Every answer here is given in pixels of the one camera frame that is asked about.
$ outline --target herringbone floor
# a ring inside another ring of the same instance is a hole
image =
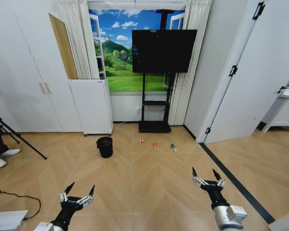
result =
[[[207,146],[275,219],[289,213],[289,131]]]
[[[191,180],[192,166],[203,179],[214,179],[212,168],[226,179],[224,197],[233,205],[243,206],[249,215],[244,230],[269,230],[183,127],[173,127],[170,134],[149,134],[139,133],[137,124],[123,124],[114,129],[114,155],[109,159],[102,159],[96,149],[95,142],[101,136],[23,136],[48,160],[21,144],[22,152],[7,157],[8,165],[0,169],[0,189],[42,201],[40,213],[24,222],[22,231],[33,230],[40,221],[53,220],[60,210],[59,192],[74,181],[71,195],[85,196],[93,184],[96,190],[93,203],[72,218],[72,231],[217,231],[207,193]],[[10,148],[17,147],[9,137],[4,139]],[[144,139],[144,143],[139,143],[139,139]],[[172,142],[177,153],[170,148]],[[254,173],[251,176],[253,182],[257,181]],[[38,204],[30,199],[0,196],[0,211],[29,209],[33,214],[37,208]]]

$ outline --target blue sky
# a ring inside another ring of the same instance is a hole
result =
[[[170,26],[170,17],[184,11],[175,11],[168,14],[167,26]],[[108,36],[116,43],[119,43],[126,48],[131,47],[131,31],[135,29],[156,30],[160,26],[160,13],[150,10],[89,10],[89,13],[97,15],[102,40],[106,41]],[[93,32],[96,31],[95,24],[92,23]]]

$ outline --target tv stand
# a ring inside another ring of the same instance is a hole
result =
[[[143,73],[143,100],[141,121],[139,121],[140,132],[170,132],[171,128],[168,124],[169,110],[170,110],[170,92],[174,81],[174,73],[167,73],[166,78],[169,77],[167,98],[166,101],[147,101],[145,100],[145,73]],[[165,106],[164,119],[162,121],[145,121],[145,106],[146,105],[161,105]]]

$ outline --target black trash can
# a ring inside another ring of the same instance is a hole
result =
[[[102,137],[96,142],[97,148],[100,150],[102,158],[109,158],[112,156],[112,138]]]

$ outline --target black tv screen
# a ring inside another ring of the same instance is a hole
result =
[[[133,72],[187,72],[197,30],[133,30]]]

